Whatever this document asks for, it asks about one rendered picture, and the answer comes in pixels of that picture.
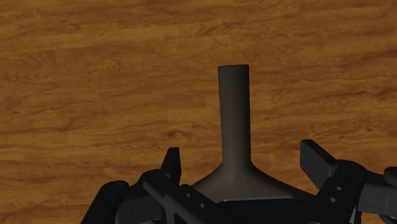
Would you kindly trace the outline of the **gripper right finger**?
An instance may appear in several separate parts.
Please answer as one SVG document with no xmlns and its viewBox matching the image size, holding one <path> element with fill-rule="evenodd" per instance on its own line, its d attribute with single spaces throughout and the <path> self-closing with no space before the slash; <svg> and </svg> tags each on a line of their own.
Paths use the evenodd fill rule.
<svg viewBox="0 0 397 224">
<path fill-rule="evenodd" d="M 397 224 L 397 166 L 383 174 L 336 159 L 311 139 L 300 143 L 300 167 L 319 190 L 304 224 L 361 224 L 363 213 Z"/>
</svg>

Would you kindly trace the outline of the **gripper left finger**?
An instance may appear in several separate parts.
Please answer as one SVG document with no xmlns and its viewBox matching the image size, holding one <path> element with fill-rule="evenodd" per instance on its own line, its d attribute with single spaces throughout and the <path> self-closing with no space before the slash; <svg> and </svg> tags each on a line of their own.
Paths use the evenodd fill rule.
<svg viewBox="0 0 397 224">
<path fill-rule="evenodd" d="M 161 168 L 144 172 L 136 184 L 102 185 L 81 224 L 240 224 L 190 185 L 180 185 L 180 179 L 179 148 L 169 148 Z"/>
</svg>

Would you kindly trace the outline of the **dark brown long-necked vase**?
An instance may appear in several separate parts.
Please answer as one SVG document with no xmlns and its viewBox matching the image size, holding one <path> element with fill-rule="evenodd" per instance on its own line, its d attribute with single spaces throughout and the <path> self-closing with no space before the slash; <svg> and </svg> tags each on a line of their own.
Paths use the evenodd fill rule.
<svg viewBox="0 0 397 224">
<path fill-rule="evenodd" d="M 192 187 L 214 202 L 313 198 L 269 176 L 251 161 L 249 65 L 219 66 L 218 83 L 222 161 Z"/>
</svg>

